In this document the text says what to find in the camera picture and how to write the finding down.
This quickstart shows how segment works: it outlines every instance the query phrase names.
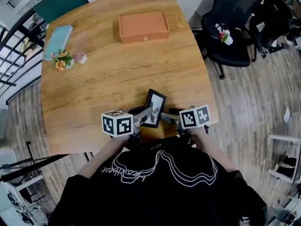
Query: yellow flower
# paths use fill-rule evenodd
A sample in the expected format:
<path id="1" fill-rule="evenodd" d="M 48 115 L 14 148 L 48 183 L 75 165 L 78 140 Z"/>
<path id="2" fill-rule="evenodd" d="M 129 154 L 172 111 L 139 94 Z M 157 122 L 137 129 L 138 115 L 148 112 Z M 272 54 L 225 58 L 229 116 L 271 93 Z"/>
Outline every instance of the yellow flower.
<path id="1" fill-rule="evenodd" d="M 67 51 L 62 52 L 62 53 L 58 54 L 58 57 L 64 57 L 67 55 L 67 53 L 68 53 Z"/>
<path id="2" fill-rule="evenodd" d="M 65 61 L 61 60 L 61 61 L 58 61 L 56 64 L 55 64 L 55 67 L 59 70 L 64 70 L 66 68 L 66 63 Z"/>

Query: black t-shirt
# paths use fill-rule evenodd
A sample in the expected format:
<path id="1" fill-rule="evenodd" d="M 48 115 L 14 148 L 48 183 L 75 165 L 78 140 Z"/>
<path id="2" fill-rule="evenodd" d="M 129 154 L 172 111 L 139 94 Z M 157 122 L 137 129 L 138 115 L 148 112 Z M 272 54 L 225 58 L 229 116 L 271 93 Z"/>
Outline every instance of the black t-shirt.
<path id="1" fill-rule="evenodd" d="M 267 207 L 239 171 L 196 148 L 123 152 L 87 179 L 67 180 L 49 226 L 199 224 L 267 225 Z"/>

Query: orange box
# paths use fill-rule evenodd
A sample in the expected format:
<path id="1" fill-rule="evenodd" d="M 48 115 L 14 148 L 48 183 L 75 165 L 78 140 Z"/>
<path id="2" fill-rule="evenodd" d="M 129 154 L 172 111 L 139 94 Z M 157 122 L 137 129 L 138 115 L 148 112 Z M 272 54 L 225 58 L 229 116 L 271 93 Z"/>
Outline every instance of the orange box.
<path id="1" fill-rule="evenodd" d="M 119 19 L 122 43 L 167 39 L 169 27 L 164 12 L 148 12 L 122 16 Z"/>

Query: black chair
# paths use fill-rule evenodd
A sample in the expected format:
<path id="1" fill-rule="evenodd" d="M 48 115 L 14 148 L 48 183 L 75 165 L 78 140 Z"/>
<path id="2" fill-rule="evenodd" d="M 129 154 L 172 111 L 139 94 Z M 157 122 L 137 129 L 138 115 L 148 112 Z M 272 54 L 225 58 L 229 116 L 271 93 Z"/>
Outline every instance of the black chair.
<path id="1" fill-rule="evenodd" d="M 285 43 L 272 46 L 274 41 L 290 32 L 293 32 L 296 26 L 293 14 L 284 0 L 264 0 L 260 8 L 257 9 L 255 16 L 250 19 L 250 34 L 254 40 L 254 47 L 258 49 L 262 57 L 268 53 L 275 53 L 282 49 L 289 49 Z M 259 31 L 257 25 L 264 23 L 264 28 Z M 254 50 L 254 59 L 256 60 L 256 50 Z"/>
<path id="2" fill-rule="evenodd" d="M 247 43 L 239 29 L 245 29 L 245 24 L 253 13 L 253 10 L 262 0 L 214 0 L 212 10 L 203 16 L 203 31 L 196 39 L 200 45 L 202 42 L 207 49 L 208 57 L 217 62 L 221 75 L 225 79 L 222 65 L 233 67 L 247 67 L 250 58 L 247 51 Z M 226 45 L 218 39 L 218 31 L 215 24 L 224 24 L 233 38 L 231 45 Z"/>

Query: black picture frame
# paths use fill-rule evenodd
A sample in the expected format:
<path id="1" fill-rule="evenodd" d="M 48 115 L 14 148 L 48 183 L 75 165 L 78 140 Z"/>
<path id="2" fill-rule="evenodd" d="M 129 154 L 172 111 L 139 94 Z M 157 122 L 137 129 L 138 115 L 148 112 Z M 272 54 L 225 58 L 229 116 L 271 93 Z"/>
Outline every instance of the black picture frame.
<path id="1" fill-rule="evenodd" d="M 141 126 L 150 127 L 150 128 L 158 128 L 160 120 L 161 120 L 161 113 L 164 110 L 164 106 L 165 106 L 165 102 L 166 102 L 166 98 L 167 97 L 164 96 L 164 95 L 162 95 L 162 94 L 160 94 L 159 92 L 157 92 L 157 91 L 155 91 L 153 89 L 150 89 L 149 93 L 147 95 L 147 98 L 146 98 L 144 110 L 147 109 L 148 107 L 150 107 L 151 99 L 152 99 L 153 95 L 156 95 L 156 96 L 158 96 L 158 97 L 160 97 L 160 98 L 163 99 L 163 102 L 162 102 L 162 105 L 161 105 L 161 108 L 160 108 L 160 111 L 159 111 L 159 116 L 158 116 L 158 119 L 157 119 L 157 123 L 156 124 L 143 123 Z"/>

